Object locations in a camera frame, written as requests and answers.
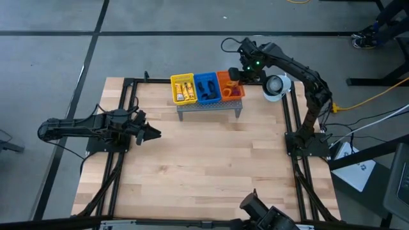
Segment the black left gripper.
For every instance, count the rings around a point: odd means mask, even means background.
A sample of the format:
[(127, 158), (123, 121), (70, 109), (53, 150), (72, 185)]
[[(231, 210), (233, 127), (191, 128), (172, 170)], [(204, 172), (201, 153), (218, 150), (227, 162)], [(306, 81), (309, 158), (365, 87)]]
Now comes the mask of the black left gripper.
[(138, 146), (140, 146), (143, 141), (162, 137), (161, 131), (152, 127), (147, 122), (146, 113), (143, 110), (132, 112), (123, 126), (125, 133), (135, 136)]

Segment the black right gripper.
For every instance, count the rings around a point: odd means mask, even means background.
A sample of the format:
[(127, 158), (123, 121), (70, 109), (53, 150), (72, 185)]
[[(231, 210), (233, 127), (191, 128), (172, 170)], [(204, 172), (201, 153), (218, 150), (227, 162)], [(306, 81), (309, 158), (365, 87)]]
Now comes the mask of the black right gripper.
[(239, 84), (253, 84), (263, 82), (266, 78), (265, 59), (263, 56), (240, 55), (242, 69), (230, 67), (228, 69), (229, 78)]

